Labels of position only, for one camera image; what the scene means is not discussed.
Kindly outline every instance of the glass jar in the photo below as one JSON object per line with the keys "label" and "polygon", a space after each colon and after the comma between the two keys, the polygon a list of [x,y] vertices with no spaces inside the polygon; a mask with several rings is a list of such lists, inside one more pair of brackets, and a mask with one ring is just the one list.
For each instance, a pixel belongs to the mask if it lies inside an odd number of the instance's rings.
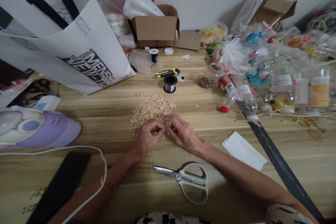
{"label": "glass jar", "polygon": [[205,69],[202,78],[201,86],[204,88],[212,88],[218,84],[219,78],[225,73],[225,67],[218,62],[212,62]]}

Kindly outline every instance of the black thread spool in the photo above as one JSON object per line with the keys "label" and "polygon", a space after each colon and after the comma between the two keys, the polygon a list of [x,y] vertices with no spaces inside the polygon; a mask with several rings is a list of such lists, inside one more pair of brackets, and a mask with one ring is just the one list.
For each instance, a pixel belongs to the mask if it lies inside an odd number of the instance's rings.
{"label": "black thread spool", "polygon": [[156,64],[156,57],[158,56],[159,50],[153,48],[153,49],[150,49],[150,50],[149,50],[149,53],[150,53],[151,56],[152,56],[152,63],[153,63],[153,64]]}
{"label": "black thread spool", "polygon": [[174,75],[167,75],[164,79],[164,84],[165,86],[163,87],[163,90],[166,93],[174,93],[176,91],[176,83],[177,83],[177,78]]}

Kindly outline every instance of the white power cord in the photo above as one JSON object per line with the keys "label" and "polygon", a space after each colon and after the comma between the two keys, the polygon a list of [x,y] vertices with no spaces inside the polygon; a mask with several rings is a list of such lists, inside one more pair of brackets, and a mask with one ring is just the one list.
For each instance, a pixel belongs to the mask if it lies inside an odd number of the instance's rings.
{"label": "white power cord", "polygon": [[89,203],[90,200],[92,200],[104,187],[105,181],[106,181],[106,173],[107,173],[107,163],[106,163],[106,159],[103,156],[102,150],[97,148],[97,147],[93,147],[93,146],[69,146],[69,147],[63,147],[63,148],[56,148],[56,149],[51,149],[51,150],[45,150],[42,152],[33,152],[33,153],[20,153],[20,152],[12,152],[12,153],[0,153],[0,156],[4,156],[4,155],[38,155],[38,154],[44,154],[47,152],[52,152],[52,151],[57,151],[60,149],[72,149],[72,148],[91,148],[91,149],[96,149],[100,152],[101,158],[104,161],[104,177],[103,177],[103,182],[102,185],[99,187],[99,189],[91,195],[90,198],[88,198],[86,201],[84,201],[79,207],[77,207],[77,209],[75,211],[73,211],[72,214],[70,214],[63,222],[62,224],[66,224],[69,220],[71,220],[71,218],[78,213],[79,210],[81,210],[87,203]]}

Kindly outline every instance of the gold bead pile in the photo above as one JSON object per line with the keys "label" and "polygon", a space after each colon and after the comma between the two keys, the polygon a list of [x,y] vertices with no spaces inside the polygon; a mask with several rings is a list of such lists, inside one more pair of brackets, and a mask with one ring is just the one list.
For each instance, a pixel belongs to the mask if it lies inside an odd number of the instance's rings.
{"label": "gold bead pile", "polygon": [[140,126],[148,121],[157,119],[164,126],[169,126],[170,123],[163,118],[175,110],[176,105],[164,98],[162,95],[155,94],[146,98],[144,103],[138,104],[135,109],[131,110],[131,127],[134,128],[133,136],[138,135]]}

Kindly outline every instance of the wood grain surface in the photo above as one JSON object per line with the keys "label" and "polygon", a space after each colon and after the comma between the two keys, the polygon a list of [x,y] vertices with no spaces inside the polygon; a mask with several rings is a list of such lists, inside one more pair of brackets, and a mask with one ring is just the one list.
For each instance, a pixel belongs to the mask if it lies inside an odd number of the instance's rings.
{"label": "wood grain surface", "polygon": [[[219,88],[204,89],[198,84],[202,72],[210,63],[206,51],[192,52],[191,59],[184,60],[182,56],[189,52],[174,48],[173,55],[165,55],[160,50],[162,68],[154,65],[151,75],[136,74],[89,96],[82,96],[60,85],[62,101],[57,111],[78,120],[83,126],[80,136],[71,145],[98,147],[102,149],[107,162],[112,164],[135,142],[129,122],[131,109],[146,97],[161,94],[174,101],[175,113],[190,122],[200,137],[211,141],[217,148],[225,151],[221,142],[237,131],[268,160],[249,125],[235,121],[243,119],[239,108],[234,105],[228,114],[219,112],[217,107],[223,99],[222,91]],[[186,76],[184,82],[178,82],[173,94],[163,91],[162,78],[152,77],[170,68],[179,68]],[[51,88],[56,88],[53,80]],[[331,135],[323,142],[315,142],[301,126],[275,123],[273,119],[262,119],[262,124],[322,214],[335,217],[336,144]],[[1,150],[13,151],[36,150],[15,147]],[[80,190],[101,175],[103,161],[95,150],[78,151],[92,154],[77,188]],[[25,223],[68,152],[59,150],[38,156],[0,156],[2,224]],[[190,203],[174,179],[158,175],[152,169],[154,165],[178,169],[189,161],[200,163],[208,173],[209,198],[203,206]],[[262,172],[283,186],[269,161]],[[160,210],[214,223],[258,223],[262,221],[263,213],[256,205],[215,167],[188,154],[166,136],[126,174],[96,223],[133,223],[141,214]]]}

